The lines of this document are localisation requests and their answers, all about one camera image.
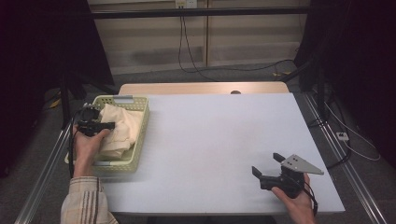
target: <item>plastic basket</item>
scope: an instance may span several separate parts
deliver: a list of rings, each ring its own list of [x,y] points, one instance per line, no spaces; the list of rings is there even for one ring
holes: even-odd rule
[[[120,159],[97,155],[92,166],[93,170],[97,171],[135,172],[149,122],[149,99],[145,96],[100,95],[95,98],[92,104],[99,105],[100,109],[103,109],[105,104],[109,104],[122,107],[126,110],[143,112],[140,132],[131,148],[124,151]]]

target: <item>white cloth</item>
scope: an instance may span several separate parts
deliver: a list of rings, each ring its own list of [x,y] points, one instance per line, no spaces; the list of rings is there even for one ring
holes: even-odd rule
[[[102,141],[99,154],[103,156],[121,158],[136,141],[140,132],[143,112],[130,111],[122,107],[108,105],[100,112],[101,122],[116,122],[116,127]]]

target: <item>aluminum rail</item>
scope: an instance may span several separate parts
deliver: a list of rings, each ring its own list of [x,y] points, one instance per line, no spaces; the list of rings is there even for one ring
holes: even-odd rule
[[[335,9],[338,5],[317,7],[228,7],[228,8],[175,8],[151,10],[106,10],[93,12],[48,12],[36,9],[35,14],[57,19],[129,19],[129,18],[160,18],[160,17],[200,17],[200,16],[243,16],[243,15],[292,15],[322,13]]]
[[[62,156],[63,149],[65,148],[70,134],[70,123],[69,125],[61,131],[52,152],[47,159],[46,164],[40,174],[40,177],[35,182],[32,191],[29,194],[22,210],[18,214],[15,224],[28,224],[31,223],[33,217],[35,216],[35,211],[40,205],[41,199],[47,189],[47,185],[50,182],[50,178],[58,164],[59,159]]]
[[[320,119],[319,113],[316,110],[316,102],[312,97],[312,95],[308,96],[307,94],[305,94],[304,98],[314,117],[316,119]],[[337,140],[336,135],[334,134],[334,131],[332,130],[330,125],[328,123],[321,124],[320,129],[322,130],[324,136],[329,142],[329,146],[331,147],[335,157],[338,160],[344,158],[346,153],[343,150],[343,147],[341,146],[339,141]],[[346,161],[343,164],[341,164],[341,166],[346,174],[347,179],[349,180],[349,183],[351,184],[359,200],[361,201],[361,205],[366,210],[366,213],[369,216],[369,218],[372,220],[372,222],[375,224],[388,223],[385,220],[384,216],[382,215],[377,203],[375,202],[373,195],[366,188],[365,184],[361,180],[361,177],[359,176],[358,172],[355,170],[355,167],[352,165],[352,163],[350,161]]]

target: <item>human hand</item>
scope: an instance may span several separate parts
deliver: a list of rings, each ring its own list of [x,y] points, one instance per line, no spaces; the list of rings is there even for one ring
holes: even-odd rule
[[[84,133],[79,132],[77,126],[74,126],[73,133],[75,134],[74,146],[77,157],[73,177],[90,176],[92,175],[91,166],[94,156],[99,151],[102,139],[108,136],[110,130],[103,129],[97,135],[88,137]]]
[[[309,176],[307,174],[304,174],[304,180],[309,185]],[[272,192],[286,205],[289,215],[295,223],[316,223],[314,212],[312,211],[311,198],[305,192],[302,191],[295,199],[289,198],[282,189],[277,187],[273,187]]]

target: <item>white table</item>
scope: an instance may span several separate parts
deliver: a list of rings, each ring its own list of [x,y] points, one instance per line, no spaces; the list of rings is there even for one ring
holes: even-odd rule
[[[280,173],[273,152],[295,153],[311,175],[320,213],[345,211],[291,93],[150,95],[150,119],[134,174],[103,178],[110,210],[139,215],[286,213],[251,174]]]

